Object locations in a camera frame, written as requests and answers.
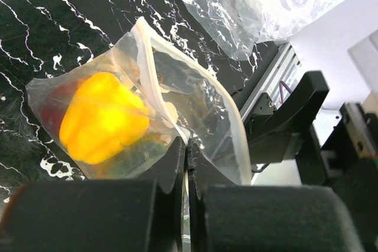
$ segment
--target clear plastic bag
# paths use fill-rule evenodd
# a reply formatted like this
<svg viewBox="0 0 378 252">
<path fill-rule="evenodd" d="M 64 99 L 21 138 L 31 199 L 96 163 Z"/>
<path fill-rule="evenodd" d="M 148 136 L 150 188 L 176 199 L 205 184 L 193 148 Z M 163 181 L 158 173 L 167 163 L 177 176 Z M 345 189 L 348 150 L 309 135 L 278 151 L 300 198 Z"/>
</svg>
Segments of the clear plastic bag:
<svg viewBox="0 0 378 252">
<path fill-rule="evenodd" d="M 89 178 L 138 176 L 181 136 L 230 180 L 250 183 L 233 100 L 143 18 L 106 53 L 60 77 L 33 79 L 27 92 L 45 130 Z"/>
<path fill-rule="evenodd" d="M 256 42 L 285 40 L 344 0 L 183 0 L 189 12 L 234 60 Z"/>
</svg>

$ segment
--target ziplock bag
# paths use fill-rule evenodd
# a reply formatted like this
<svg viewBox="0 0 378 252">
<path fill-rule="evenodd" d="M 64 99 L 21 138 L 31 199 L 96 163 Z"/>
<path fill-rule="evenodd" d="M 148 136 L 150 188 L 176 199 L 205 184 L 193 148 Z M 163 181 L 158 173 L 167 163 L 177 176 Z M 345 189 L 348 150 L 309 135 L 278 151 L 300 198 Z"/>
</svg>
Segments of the ziplock bag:
<svg viewBox="0 0 378 252">
<path fill-rule="evenodd" d="M 285 40 L 344 0 L 183 0 L 189 12 L 234 60 L 256 42 Z"/>
<path fill-rule="evenodd" d="M 60 77 L 33 79 L 27 92 L 44 129 L 88 178 L 138 176 L 181 136 L 230 180 L 250 183 L 233 100 L 143 18 L 109 51 Z"/>
</svg>

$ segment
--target black marble countertop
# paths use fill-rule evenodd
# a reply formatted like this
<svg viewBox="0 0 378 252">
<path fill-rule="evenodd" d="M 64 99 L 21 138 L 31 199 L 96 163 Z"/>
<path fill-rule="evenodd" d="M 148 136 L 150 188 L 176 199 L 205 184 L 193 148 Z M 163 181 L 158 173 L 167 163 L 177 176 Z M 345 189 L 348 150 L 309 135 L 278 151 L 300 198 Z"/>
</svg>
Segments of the black marble countertop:
<svg viewBox="0 0 378 252">
<path fill-rule="evenodd" d="M 181 0 L 0 0 L 0 215 L 24 182 L 84 179 L 31 113 L 25 85 L 105 52 L 141 16 L 216 76 L 238 104 L 248 95 L 240 90 L 270 63 L 264 54 L 276 52 L 272 43 L 258 44 L 249 61 L 230 60 Z"/>
</svg>

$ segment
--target bell pepper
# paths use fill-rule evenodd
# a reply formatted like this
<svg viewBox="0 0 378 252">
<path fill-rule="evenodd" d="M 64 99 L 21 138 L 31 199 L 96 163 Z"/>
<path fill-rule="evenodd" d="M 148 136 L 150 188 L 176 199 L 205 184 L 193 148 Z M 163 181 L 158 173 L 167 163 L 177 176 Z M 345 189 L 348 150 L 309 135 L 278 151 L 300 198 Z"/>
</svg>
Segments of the bell pepper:
<svg viewBox="0 0 378 252">
<path fill-rule="evenodd" d="M 140 140 L 148 126 L 142 99 L 114 74 L 99 72 L 75 92 L 59 139 L 74 160 L 94 165 Z"/>
</svg>

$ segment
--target yellow vegetable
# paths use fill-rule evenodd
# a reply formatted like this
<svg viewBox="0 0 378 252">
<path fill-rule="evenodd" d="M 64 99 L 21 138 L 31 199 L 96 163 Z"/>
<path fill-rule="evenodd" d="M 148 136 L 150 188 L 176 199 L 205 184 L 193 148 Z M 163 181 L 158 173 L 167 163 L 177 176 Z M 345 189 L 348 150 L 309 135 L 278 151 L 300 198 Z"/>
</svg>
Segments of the yellow vegetable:
<svg viewBox="0 0 378 252">
<path fill-rule="evenodd" d="M 59 139 L 74 160 L 94 165 L 140 140 L 148 125 L 141 98 L 112 73 L 100 72 L 75 92 Z"/>
</svg>

